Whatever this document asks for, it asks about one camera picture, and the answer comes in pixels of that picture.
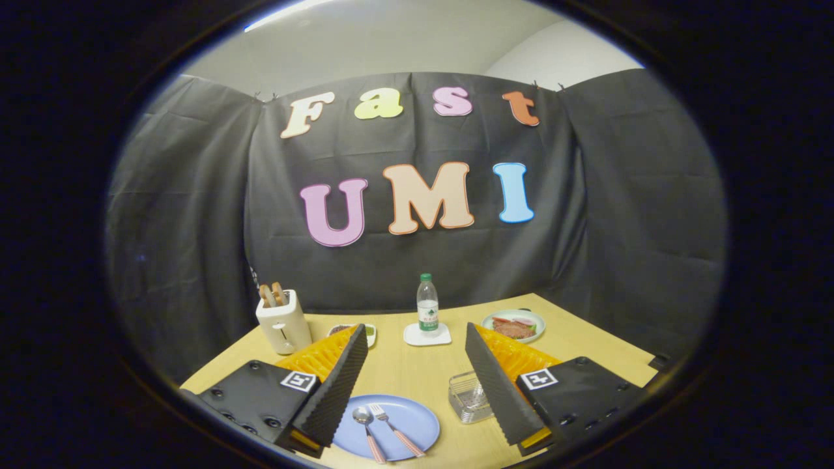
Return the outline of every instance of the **colorful foam letter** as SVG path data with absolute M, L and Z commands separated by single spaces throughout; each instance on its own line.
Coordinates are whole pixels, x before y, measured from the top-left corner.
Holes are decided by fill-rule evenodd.
M 466 90 L 457 88 L 437 88 L 432 98 L 437 101 L 435 112 L 441 116 L 465 116 L 472 112 L 472 103 L 466 99 Z
M 330 186 L 316 184 L 301 189 L 301 198 L 307 210 L 307 229 L 310 236 L 325 246 L 346 246 L 358 240 L 364 232 L 362 191 L 368 187 L 365 179 L 346 179 L 339 184 L 348 204 L 348 225 L 344 229 L 332 229 L 327 222 L 327 204 Z
M 411 219 L 411 207 L 417 212 L 420 221 L 427 229 L 432 229 L 443 205 L 443 218 L 440 226 L 444 228 L 463 228 L 475 222 L 469 212 L 466 199 L 466 174 L 469 165 L 452 161 L 444 163 L 437 170 L 435 184 L 431 189 L 426 185 L 417 169 L 410 164 L 396 164 L 382 171 L 382 175 L 391 181 L 394 191 L 394 223 L 388 231 L 392 235 L 406 235 L 417 231 L 417 222 Z
M 317 120 L 321 116 L 321 110 L 324 108 L 324 104 L 322 103 L 330 104 L 334 99 L 336 99 L 336 95 L 332 91 L 329 91 L 293 101 L 290 104 L 293 112 L 289 115 L 287 128 L 281 132 L 281 138 L 288 139 L 296 135 L 306 134 L 310 130 L 310 126 L 307 124 L 307 118 L 310 118 L 310 122 Z
M 510 101 L 510 109 L 513 111 L 513 117 L 515 120 L 521 122 L 524 125 L 529 125 L 531 127 L 535 127 L 539 125 L 539 118 L 536 116 L 531 116 L 530 111 L 528 108 L 533 108 L 535 103 L 533 103 L 532 99 L 527 99 L 524 97 L 524 94 L 521 91 L 514 91 L 512 93 L 507 93 L 502 98 Z
M 356 106 L 354 115 L 360 119 L 395 117 L 403 112 L 399 105 L 399 91 L 393 88 L 372 89 L 359 97 L 362 104 Z
M 521 163 L 498 163 L 492 167 L 492 172 L 501 178 L 501 188 L 504 190 L 504 211 L 498 218 L 504 223 L 532 220 L 535 214 L 527 206 L 523 177 L 527 168 Z

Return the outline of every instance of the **pink handle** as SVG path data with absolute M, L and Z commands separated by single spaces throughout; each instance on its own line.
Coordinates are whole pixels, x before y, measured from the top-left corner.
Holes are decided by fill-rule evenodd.
M 379 450 L 379 446 L 376 446 L 376 440 L 371 434 L 368 434 L 368 446 L 370 446 L 371 454 L 374 455 L 374 461 L 377 461 L 379 464 L 385 464 L 385 457 L 382 456 L 382 451 Z
M 403 442 L 404 445 L 406 445 L 411 450 L 411 452 L 414 453 L 415 456 L 417 456 L 417 457 L 425 456 L 425 453 L 422 450 L 420 450 L 417 447 L 417 445 L 412 443 L 411 440 L 409 440 L 409 438 L 402 431 L 394 430 L 394 434 L 397 436 L 397 438 L 399 438 L 400 441 Z

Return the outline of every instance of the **black backdrop curtain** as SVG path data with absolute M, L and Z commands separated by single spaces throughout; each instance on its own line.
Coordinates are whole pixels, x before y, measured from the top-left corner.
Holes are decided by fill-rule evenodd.
M 435 113 L 432 92 L 444 86 L 466 89 L 472 113 Z M 403 113 L 357 119 L 359 96 L 374 88 L 398 89 Z M 335 101 L 308 133 L 279 137 L 291 102 L 328 91 Z M 501 97 L 511 91 L 535 101 L 541 124 L 515 120 Z M 183 76 L 149 106 L 123 154 L 108 209 L 113 291 L 139 349 L 177 382 L 255 326 L 250 266 L 262 283 L 297 290 L 308 312 L 413 310 L 424 271 L 441 309 L 535 291 L 673 360 L 697 339 L 723 271 L 719 176 L 686 111 L 645 70 L 559 92 L 397 73 L 269 103 Z M 470 167 L 474 224 L 389 233 L 382 170 L 412 164 L 431 185 L 450 161 Z M 500 162 L 526 166 L 531 221 L 498 219 Z M 364 234 L 322 246 L 299 191 L 331 187 L 336 229 L 347 223 L 337 186 L 351 178 L 369 183 Z

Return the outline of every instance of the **spoon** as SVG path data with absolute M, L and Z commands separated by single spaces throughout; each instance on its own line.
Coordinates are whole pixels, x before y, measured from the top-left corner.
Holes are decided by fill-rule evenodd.
M 374 436 L 370 434 L 370 429 L 368 428 L 368 424 L 374 421 L 374 416 L 372 416 L 370 412 L 368 412 L 368 409 L 365 409 L 364 406 L 356 407 L 354 409 L 353 416 L 355 421 L 365 427 L 365 434 L 368 435 L 368 446 L 370 446 L 371 454 L 374 455 L 374 460 L 379 464 L 385 464 L 385 456 L 382 455 L 382 450 L 379 449 L 379 445 L 376 444 L 376 440 L 374 439 Z

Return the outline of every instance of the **bottle label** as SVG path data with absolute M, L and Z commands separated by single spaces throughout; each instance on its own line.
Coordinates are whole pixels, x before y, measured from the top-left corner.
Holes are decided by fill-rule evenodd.
M 417 306 L 417 313 L 420 317 L 420 330 L 437 330 L 439 320 L 437 319 L 437 306 L 423 308 Z

